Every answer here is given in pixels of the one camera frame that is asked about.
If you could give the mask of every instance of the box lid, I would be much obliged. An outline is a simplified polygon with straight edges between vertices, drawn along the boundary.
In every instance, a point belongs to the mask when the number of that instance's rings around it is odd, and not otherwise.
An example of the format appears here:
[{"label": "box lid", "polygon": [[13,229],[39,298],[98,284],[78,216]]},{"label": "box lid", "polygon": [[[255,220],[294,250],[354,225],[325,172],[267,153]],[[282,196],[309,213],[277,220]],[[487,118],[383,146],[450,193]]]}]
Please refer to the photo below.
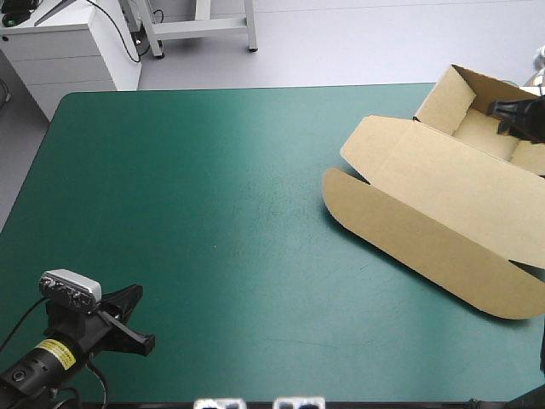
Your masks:
[{"label": "box lid", "polygon": [[341,155],[372,186],[504,260],[545,268],[541,177],[406,119],[365,118]]},{"label": "box lid", "polygon": [[545,312],[545,284],[400,200],[329,169],[324,202],[345,228],[474,307],[507,319]]}]

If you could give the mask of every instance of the black cylinder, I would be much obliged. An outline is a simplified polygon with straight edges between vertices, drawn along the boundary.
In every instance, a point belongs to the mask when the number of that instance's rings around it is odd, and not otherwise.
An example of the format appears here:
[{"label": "black cylinder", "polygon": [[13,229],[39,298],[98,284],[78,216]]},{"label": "black cylinder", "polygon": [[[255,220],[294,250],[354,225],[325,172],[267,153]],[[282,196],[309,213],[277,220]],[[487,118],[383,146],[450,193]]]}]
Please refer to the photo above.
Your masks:
[{"label": "black cylinder", "polygon": [[0,375],[0,409],[58,388],[84,364],[67,340],[48,338]]}]

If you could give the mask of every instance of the white drawer unit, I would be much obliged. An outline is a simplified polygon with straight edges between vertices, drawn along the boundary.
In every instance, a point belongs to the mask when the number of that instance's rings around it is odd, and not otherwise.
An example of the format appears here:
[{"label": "white drawer unit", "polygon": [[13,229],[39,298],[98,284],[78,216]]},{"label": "white drawer unit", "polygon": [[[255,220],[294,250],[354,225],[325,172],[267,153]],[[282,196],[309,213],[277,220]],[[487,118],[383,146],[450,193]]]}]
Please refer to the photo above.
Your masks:
[{"label": "white drawer unit", "polygon": [[[19,26],[0,26],[0,50],[49,120],[64,95],[136,90],[141,72],[141,63],[127,56],[113,24],[85,0],[77,0],[34,27],[34,22],[59,1],[43,0],[32,17]],[[137,52],[119,3],[96,3],[116,21],[135,58]]]}]

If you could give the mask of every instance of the cardboard flap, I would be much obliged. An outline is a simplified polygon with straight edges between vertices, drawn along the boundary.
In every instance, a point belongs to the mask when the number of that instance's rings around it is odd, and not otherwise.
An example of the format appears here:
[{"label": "cardboard flap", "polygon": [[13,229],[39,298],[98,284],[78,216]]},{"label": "cardboard flap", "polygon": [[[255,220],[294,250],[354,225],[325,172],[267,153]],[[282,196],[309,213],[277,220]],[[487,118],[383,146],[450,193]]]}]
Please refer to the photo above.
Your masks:
[{"label": "cardboard flap", "polygon": [[[505,260],[545,268],[541,177],[426,125],[393,121],[381,127],[373,118],[370,131],[363,122],[350,136],[342,154],[357,172]],[[352,154],[355,147],[364,154]],[[375,156],[380,160],[368,160]]]},{"label": "cardboard flap", "polygon": [[411,122],[408,119],[366,117],[342,146],[341,156],[360,175],[373,182]]},{"label": "cardboard flap", "polygon": [[416,118],[452,135],[466,116],[475,93],[460,74],[450,67],[435,84],[416,113]]},{"label": "cardboard flap", "polygon": [[537,175],[545,175],[545,144],[520,141],[513,152],[511,163]]},{"label": "cardboard flap", "polygon": [[545,284],[397,199],[329,169],[324,202],[345,228],[474,307],[507,319],[545,313]]},{"label": "cardboard flap", "polygon": [[536,95],[500,81],[499,79],[487,77],[461,66],[452,66],[449,71],[453,68],[460,74],[467,86],[475,93],[471,108],[482,113],[486,113],[486,110],[492,101],[516,101],[537,98]]}]

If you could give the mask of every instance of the white object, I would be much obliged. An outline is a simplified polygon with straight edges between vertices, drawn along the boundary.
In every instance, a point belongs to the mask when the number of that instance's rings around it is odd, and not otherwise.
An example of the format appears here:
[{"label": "white object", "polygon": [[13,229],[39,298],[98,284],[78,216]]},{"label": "white object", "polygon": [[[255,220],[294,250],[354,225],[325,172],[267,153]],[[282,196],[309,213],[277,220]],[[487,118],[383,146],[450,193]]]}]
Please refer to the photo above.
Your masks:
[{"label": "white object", "polygon": [[534,68],[536,68],[536,71],[545,68],[545,45],[536,52],[536,56],[534,57]]},{"label": "white object", "polygon": [[541,96],[542,92],[539,87],[520,87],[523,91],[530,92],[531,94]]},{"label": "white object", "polygon": [[[49,120],[63,96],[72,92],[135,90],[141,73],[141,64],[127,56],[113,24],[85,0],[76,1],[35,27],[34,22],[59,1],[43,0],[31,18],[19,26],[0,26],[0,50]],[[96,3],[116,21],[136,59],[137,51],[119,3]]]},{"label": "white object", "polygon": [[246,402],[239,398],[197,399],[193,409],[246,409]]},{"label": "white object", "polygon": [[322,396],[291,396],[285,398],[277,398],[273,404],[272,409],[302,409],[302,408],[314,408],[325,409],[325,398]]},{"label": "white object", "polygon": [[135,0],[138,6],[141,22],[146,29],[153,55],[162,58],[163,40],[177,38],[213,37],[224,34],[248,33],[250,51],[257,51],[255,34],[254,1],[244,0],[245,18],[210,18],[210,1],[196,0],[195,20],[157,23],[148,0]]}]

